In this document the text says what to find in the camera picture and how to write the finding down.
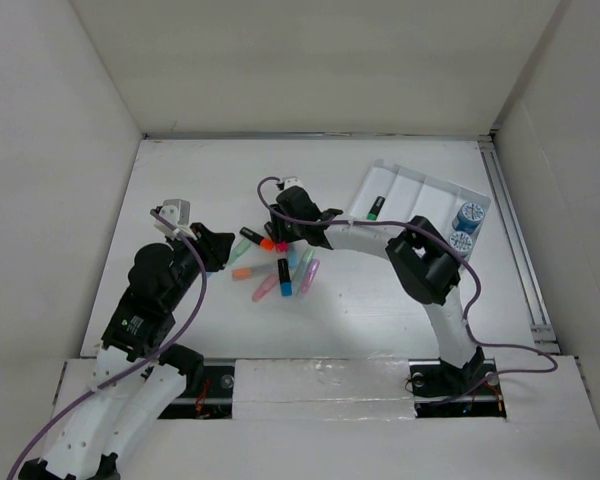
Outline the black highlighter pink cap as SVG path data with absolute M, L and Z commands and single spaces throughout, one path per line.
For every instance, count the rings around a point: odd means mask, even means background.
M 274 244 L 275 251 L 278 253 L 285 253 L 288 251 L 288 244 L 280 234 L 279 228 L 276 224 L 268 221 L 264 224 L 264 230 L 268 237 Z

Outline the black highlighter orange cap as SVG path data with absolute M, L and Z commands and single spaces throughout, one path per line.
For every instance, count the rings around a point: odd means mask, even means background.
M 275 243 L 271 239 L 264 237 L 247 227 L 242 227 L 239 230 L 239 233 L 246 240 L 258 245 L 260 248 L 266 251 L 273 251 L 275 249 Z

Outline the pastel green long marker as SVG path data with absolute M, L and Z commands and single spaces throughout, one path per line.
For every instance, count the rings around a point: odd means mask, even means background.
M 300 280 L 303 279 L 304 275 L 306 274 L 306 272 L 308 270 L 308 267 L 309 267 L 311 261 L 313 260 L 313 256 L 314 256 L 314 249 L 312 247 L 307 247 L 298 263 L 297 268 L 296 268 L 296 272 L 295 272 L 296 279 L 300 279 Z

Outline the pastel purple marker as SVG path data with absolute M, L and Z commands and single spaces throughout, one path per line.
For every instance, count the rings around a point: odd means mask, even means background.
M 314 279 L 319 270 L 319 267 L 320 267 L 319 259 L 312 259 L 310 261 L 310 263 L 308 264 L 307 270 L 300 282 L 300 286 L 296 292 L 296 296 L 298 298 L 302 298 L 307 295 L 307 293 L 309 292 L 309 290 L 314 282 Z

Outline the black highlighter blue cap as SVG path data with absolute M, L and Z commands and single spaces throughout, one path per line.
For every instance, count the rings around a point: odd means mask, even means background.
M 290 297 L 293 294 L 290 268 L 286 258 L 277 260 L 278 279 L 282 297 Z

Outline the black highlighter green cap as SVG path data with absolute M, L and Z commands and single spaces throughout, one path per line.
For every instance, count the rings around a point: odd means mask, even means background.
M 366 215 L 366 219 L 370 221 L 375 221 L 378 218 L 379 213 L 381 212 L 384 202 L 385 198 L 383 196 L 377 196 Z

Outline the blue paint jar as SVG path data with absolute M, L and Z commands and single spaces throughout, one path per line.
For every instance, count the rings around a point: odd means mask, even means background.
M 457 211 L 452 226 L 455 231 L 473 234 L 485 217 L 486 210 L 483 206 L 475 202 L 466 202 Z
M 449 245 L 461 257 L 467 257 L 474 248 L 474 241 L 470 234 L 464 231 L 454 230 L 448 238 Z

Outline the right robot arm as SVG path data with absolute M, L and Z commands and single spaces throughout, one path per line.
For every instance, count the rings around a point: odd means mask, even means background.
M 279 193 L 271 213 L 313 247 L 345 250 L 388 261 L 406 294 L 423 306 L 439 347 L 442 396 L 467 396 L 485 381 L 483 347 L 470 333 L 459 292 L 463 259 L 431 222 L 372 222 L 338 209 L 320 210 L 301 182 L 273 177 Z

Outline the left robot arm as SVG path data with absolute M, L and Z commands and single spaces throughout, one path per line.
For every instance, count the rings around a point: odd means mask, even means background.
M 118 479 L 142 437 L 178 396 L 202 387 L 203 356 L 177 344 L 174 312 L 196 279 L 222 270 L 235 240 L 201 223 L 167 225 L 143 246 L 101 337 L 85 392 L 59 417 L 56 441 L 18 479 Z

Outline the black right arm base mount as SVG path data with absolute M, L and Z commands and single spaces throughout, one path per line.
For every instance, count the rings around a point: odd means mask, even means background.
M 413 394 L 417 419 L 502 418 L 507 416 L 500 384 L 491 380 L 476 387 L 478 380 L 496 370 L 487 360 L 477 377 L 458 384 L 443 375 L 438 360 L 409 362 L 405 390 Z

